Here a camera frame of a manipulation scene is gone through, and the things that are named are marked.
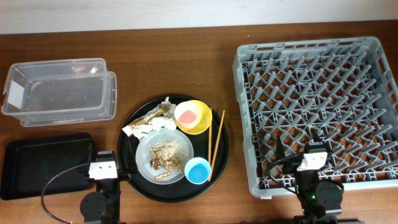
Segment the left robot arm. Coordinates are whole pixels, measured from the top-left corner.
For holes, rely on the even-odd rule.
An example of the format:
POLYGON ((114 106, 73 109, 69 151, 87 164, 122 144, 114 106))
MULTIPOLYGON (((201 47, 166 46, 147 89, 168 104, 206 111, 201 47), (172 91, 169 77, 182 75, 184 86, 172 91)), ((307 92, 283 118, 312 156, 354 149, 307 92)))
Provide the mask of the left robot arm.
POLYGON ((90 224, 117 224, 120 222, 121 182, 130 179, 129 169, 118 168, 114 151, 100 151, 92 162, 81 169, 96 190, 83 197, 80 213, 90 224))

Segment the yellow bowl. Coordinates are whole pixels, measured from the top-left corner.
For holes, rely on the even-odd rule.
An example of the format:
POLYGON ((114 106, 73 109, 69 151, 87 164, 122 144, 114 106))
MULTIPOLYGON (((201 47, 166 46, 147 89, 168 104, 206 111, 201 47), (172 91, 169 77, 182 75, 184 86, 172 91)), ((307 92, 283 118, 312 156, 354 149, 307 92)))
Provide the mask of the yellow bowl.
POLYGON ((188 100, 194 103, 197 108, 198 108, 198 123, 197 125, 192 128, 192 129, 185 129, 179 125, 175 119, 175 122, 177 126, 185 133, 191 134, 191 135, 198 135, 206 131, 210 125, 210 108, 209 106, 199 100, 188 100))

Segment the round black serving tray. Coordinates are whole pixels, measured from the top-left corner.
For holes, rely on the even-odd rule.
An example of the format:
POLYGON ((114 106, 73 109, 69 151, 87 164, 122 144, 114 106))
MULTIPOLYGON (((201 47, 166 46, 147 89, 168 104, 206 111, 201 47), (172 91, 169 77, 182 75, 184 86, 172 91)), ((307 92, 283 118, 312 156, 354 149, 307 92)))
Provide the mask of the round black serving tray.
MULTIPOLYGON (((124 124, 128 124, 136 118, 139 118, 145 115, 150 109, 155 108, 155 106, 161 101, 163 101, 166 96, 160 96, 158 98, 154 98, 149 100, 147 103, 144 103, 140 108, 135 110, 125 121, 124 124)), ((188 95, 169 95, 169 100, 171 103, 177 104, 183 101, 188 100, 197 100, 196 98, 188 95)), ((212 145, 215 146, 216 138, 218 134, 218 129, 221 121, 221 117, 212 110, 213 120, 212 120, 212 131, 213 136, 212 145)), ((201 133, 199 135, 188 135, 187 136, 191 143, 193 144, 194 156, 205 158, 208 153, 208 131, 201 133)), ((128 153, 128 140, 131 140, 131 143, 134 145, 135 150, 139 145, 138 138, 132 136, 128 137, 123 131, 120 132, 117 144, 117 155, 118 155, 118 164, 122 169, 127 168, 127 153, 128 153)), ((145 179, 137 170, 136 174, 129 174, 130 179, 127 181, 129 185, 134 188, 141 195, 158 202, 182 202, 186 200, 190 200, 195 198, 202 193, 206 192, 221 176, 227 160, 229 156, 229 139, 228 133, 226 131, 225 126, 223 125, 220 144, 218 147, 218 153, 215 161, 214 171, 210 182, 206 182, 201 185, 195 185, 189 182, 186 177, 183 177, 182 180, 179 180, 173 184, 159 185, 149 182, 145 179)))

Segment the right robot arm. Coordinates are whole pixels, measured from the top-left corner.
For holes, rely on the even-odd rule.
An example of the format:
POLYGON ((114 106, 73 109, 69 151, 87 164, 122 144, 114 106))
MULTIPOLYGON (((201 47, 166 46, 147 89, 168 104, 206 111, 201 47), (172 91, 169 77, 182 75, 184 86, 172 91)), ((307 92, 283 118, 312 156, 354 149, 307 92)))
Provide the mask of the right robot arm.
POLYGON ((330 179, 319 178, 318 173, 328 165, 332 150, 317 133, 304 151, 286 156, 280 137, 277 137, 274 165, 282 166, 283 174, 292 174, 295 190, 302 206, 302 215, 293 218, 294 223, 338 223, 337 215, 342 213, 344 186, 330 179))

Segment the grey plate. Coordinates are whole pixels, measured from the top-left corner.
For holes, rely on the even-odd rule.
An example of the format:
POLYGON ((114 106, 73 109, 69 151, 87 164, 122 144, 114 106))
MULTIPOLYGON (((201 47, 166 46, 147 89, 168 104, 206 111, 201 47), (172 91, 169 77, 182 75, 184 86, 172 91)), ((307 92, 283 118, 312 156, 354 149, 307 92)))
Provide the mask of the grey plate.
POLYGON ((148 137, 144 138, 137 147, 136 164, 140 174, 149 182, 152 182, 154 184, 159 184, 159 185, 173 184, 182 179, 183 177, 185 177, 184 173, 185 166, 184 166, 183 174, 178 174, 178 172, 174 171, 169 177, 166 177, 162 180, 155 180, 155 176, 161 174, 162 172, 165 172, 165 169, 154 170, 150 166, 150 161, 152 159, 150 155, 150 150, 156 143, 168 140, 177 140, 185 147, 188 147, 189 156, 187 162, 190 159, 192 159, 194 156, 194 151, 191 141, 181 131, 178 130, 171 131, 166 128, 162 128, 160 131, 150 132, 148 137))

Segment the white napkin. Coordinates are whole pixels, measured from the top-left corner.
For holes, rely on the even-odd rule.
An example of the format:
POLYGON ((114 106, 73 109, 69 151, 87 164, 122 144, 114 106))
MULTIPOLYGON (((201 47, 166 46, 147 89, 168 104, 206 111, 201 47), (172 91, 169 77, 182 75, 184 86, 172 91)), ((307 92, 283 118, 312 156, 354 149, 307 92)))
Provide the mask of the white napkin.
POLYGON ((149 112, 139 118, 146 118, 151 114, 155 113, 160 109, 161 106, 168 106, 168 112, 164 113, 161 116, 156 116, 148 121, 146 124, 135 126, 134 128, 130 128, 128 124, 122 128, 124 134, 128 137, 136 137, 138 140, 148 137, 149 133, 152 131, 160 131, 162 128, 166 128, 168 130, 174 131, 177 128, 177 124, 174 118, 174 111, 177 107, 176 104, 173 104, 169 101, 169 97, 167 96, 164 101, 157 104, 155 108, 152 108, 149 112))

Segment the gold foil wrapper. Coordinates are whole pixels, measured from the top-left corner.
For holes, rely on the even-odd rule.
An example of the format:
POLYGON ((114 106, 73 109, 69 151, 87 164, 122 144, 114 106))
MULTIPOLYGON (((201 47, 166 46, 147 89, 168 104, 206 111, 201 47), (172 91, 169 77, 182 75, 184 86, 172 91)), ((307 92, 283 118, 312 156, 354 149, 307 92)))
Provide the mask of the gold foil wrapper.
POLYGON ((169 107, 168 106, 161 106, 159 110, 157 110, 155 113, 151 114, 150 116, 146 117, 146 118, 139 118, 134 120, 132 123, 128 124, 128 126, 130 128, 134 128, 135 126, 138 125, 143 125, 146 124, 148 121, 150 121, 152 118, 156 117, 156 116, 161 116, 164 113, 168 112, 169 107))

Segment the blue cup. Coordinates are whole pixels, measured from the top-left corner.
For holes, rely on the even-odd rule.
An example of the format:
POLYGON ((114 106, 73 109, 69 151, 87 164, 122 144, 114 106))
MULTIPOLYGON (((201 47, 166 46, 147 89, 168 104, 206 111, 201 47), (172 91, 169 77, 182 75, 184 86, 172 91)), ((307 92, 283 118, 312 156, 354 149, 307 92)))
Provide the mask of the blue cup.
POLYGON ((189 182, 200 185, 210 178, 211 165, 202 157, 194 157, 185 164, 184 173, 189 182))

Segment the pink cup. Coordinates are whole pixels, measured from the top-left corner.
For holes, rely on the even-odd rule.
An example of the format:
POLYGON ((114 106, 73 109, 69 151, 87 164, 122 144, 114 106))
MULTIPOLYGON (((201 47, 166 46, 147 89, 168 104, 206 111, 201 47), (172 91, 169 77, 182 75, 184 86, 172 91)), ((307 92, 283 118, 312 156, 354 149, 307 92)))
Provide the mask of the pink cup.
POLYGON ((198 123, 198 108, 191 101, 179 103, 174 111, 174 116, 179 125, 185 129, 192 129, 198 123))

